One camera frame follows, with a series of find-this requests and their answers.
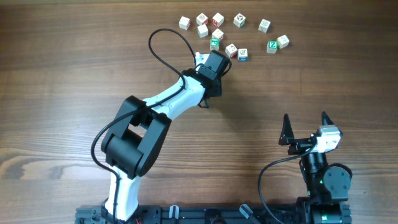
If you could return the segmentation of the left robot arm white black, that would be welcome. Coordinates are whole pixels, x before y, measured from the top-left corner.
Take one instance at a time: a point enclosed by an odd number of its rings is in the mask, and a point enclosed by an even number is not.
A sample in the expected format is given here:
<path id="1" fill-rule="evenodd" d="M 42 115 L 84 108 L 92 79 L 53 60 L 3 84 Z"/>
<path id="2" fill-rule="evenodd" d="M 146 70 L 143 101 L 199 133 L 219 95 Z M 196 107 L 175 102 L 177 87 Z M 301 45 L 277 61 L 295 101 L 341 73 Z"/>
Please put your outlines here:
<path id="1" fill-rule="evenodd" d="M 139 207 L 141 177 L 159 156 L 171 122 L 191 107 L 222 94 L 222 77 L 232 63 L 213 50 L 194 56 L 195 66 L 162 93 L 144 100 L 126 98 L 110 124 L 101 150 L 113 173 L 109 198 L 103 205 L 110 223 L 126 223 Z"/>

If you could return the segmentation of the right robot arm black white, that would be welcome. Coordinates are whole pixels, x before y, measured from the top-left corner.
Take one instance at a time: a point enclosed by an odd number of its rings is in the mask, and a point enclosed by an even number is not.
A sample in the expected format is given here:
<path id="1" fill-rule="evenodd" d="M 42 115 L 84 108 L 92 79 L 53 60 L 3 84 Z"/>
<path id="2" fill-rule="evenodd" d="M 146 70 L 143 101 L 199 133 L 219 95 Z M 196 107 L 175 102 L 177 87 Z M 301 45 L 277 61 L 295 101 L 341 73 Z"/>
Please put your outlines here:
<path id="1" fill-rule="evenodd" d="M 288 155 L 299 156 L 300 171 L 308 197 L 299 197 L 296 205 L 302 223 L 351 223 L 351 210 L 345 202 L 353 173 L 343 164 L 329 164 L 326 154 L 338 148 L 341 130 L 322 112 L 322 124 L 309 138 L 298 139 L 289 116 L 284 115 L 279 144 L 288 145 Z"/>

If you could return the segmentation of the wooden block bee picture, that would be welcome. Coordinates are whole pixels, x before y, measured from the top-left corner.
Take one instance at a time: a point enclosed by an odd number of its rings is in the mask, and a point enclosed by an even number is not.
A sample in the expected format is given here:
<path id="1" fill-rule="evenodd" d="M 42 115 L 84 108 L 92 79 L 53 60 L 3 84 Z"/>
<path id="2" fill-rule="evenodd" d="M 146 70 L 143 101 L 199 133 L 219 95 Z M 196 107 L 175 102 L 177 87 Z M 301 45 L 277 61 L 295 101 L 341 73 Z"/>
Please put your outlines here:
<path id="1" fill-rule="evenodd" d="M 190 27 L 190 19 L 188 17 L 182 16 L 179 20 L 179 28 L 183 30 L 189 30 Z"/>

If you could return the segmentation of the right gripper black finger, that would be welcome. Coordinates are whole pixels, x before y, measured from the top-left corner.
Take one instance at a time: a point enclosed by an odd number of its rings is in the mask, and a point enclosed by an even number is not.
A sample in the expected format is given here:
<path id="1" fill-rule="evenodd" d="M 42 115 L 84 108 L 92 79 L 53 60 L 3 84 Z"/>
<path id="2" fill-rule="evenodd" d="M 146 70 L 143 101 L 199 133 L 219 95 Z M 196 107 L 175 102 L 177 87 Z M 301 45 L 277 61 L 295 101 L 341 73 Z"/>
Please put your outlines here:
<path id="1" fill-rule="evenodd" d="M 334 122 L 330 119 L 330 117 L 327 115 L 325 111 L 321 113 L 321 117 L 322 117 L 322 126 L 334 125 Z"/>
<path id="2" fill-rule="evenodd" d="M 295 141 L 294 133 L 292 130 L 292 126 L 290 123 L 290 118 L 288 114 L 284 115 L 282 131 L 279 138 L 279 145 L 285 146 L 289 144 L 293 144 Z"/>

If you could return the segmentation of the wooden block blue side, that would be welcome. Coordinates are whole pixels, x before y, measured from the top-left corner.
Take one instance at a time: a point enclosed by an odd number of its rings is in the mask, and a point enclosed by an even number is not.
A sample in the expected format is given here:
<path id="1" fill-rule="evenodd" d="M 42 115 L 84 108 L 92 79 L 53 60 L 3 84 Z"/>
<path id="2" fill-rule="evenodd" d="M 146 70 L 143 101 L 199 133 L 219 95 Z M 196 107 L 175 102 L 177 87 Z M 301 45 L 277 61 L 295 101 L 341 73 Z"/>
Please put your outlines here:
<path id="1" fill-rule="evenodd" d="M 239 62 L 247 62 L 248 60 L 248 50 L 247 49 L 239 49 L 238 50 L 238 61 Z"/>

